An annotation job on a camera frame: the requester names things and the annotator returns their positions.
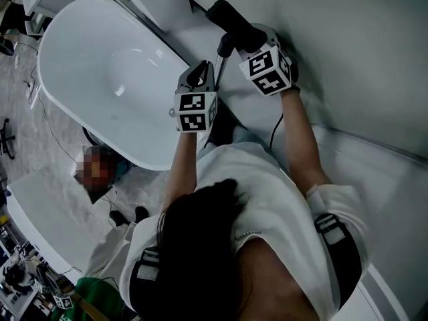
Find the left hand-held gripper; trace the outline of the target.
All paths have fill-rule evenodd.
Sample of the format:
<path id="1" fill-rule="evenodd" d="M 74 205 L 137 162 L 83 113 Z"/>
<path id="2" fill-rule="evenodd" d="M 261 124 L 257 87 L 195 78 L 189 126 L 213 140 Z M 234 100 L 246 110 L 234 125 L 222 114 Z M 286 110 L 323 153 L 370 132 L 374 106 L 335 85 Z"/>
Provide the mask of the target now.
<path id="1" fill-rule="evenodd" d="M 214 67 L 210 61 L 203 60 L 180 75 L 169 116 L 177 119 L 177 130 L 181 133 L 208 132 L 217 114 L 217 105 Z"/>

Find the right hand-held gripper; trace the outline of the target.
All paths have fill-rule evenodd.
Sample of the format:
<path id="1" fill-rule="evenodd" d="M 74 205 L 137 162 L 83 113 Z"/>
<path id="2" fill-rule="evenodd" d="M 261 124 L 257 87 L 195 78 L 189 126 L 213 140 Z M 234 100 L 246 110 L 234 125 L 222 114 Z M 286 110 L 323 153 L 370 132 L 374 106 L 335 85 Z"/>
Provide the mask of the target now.
<path id="1" fill-rule="evenodd" d="M 266 36 L 266 42 L 255 52 L 239 49 L 239 67 L 245 78 L 262 96 L 273 96 L 283 90 L 296 88 L 299 71 L 296 59 L 287 51 L 279 35 L 259 23 L 251 25 Z"/>

